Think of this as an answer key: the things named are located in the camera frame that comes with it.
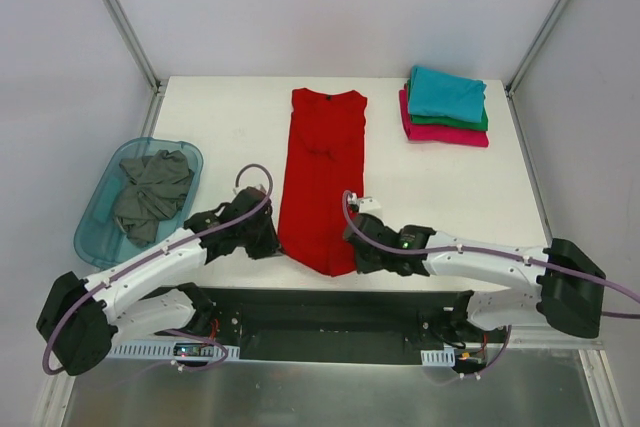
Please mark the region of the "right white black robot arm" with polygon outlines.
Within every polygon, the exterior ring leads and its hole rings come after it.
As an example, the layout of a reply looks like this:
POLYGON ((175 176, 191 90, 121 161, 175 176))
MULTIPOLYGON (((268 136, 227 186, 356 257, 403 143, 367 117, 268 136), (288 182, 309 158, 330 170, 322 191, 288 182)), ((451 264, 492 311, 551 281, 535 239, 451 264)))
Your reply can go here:
POLYGON ((459 239, 430 227, 399 231, 371 214, 348 220, 343 238, 362 274, 460 277, 497 285, 458 295, 449 314, 452 334, 473 341, 503 326, 548 325, 577 338, 600 333, 604 272, 573 242, 516 248, 459 239))

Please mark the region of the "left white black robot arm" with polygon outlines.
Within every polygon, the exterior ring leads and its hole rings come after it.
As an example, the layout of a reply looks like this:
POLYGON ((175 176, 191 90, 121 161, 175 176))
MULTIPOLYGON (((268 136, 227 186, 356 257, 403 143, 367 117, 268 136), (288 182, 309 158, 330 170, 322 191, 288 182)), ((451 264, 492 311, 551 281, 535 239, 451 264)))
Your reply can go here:
POLYGON ((163 294, 156 291, 237 248, 254 259, 273 255, 279 243, 271 214, 269 193, 247 187, 124 263, 84 278, 73 272, 59 276, 36 321, 46 343, 44 373, 86 373, 113 347, 149 334, 215 345, 221 322, 200 287, 187 282, 163 294))

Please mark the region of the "red t shirt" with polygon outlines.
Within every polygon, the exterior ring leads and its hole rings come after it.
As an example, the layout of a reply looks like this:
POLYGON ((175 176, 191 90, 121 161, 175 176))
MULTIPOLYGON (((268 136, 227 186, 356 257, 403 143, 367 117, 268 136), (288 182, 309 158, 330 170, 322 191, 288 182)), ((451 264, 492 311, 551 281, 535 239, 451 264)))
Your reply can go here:
POLYGON ((289 257, 322 275, 352 273, 342 196, 364 193, 367 98, 298 88, 291 104, 279 240, 289 257))

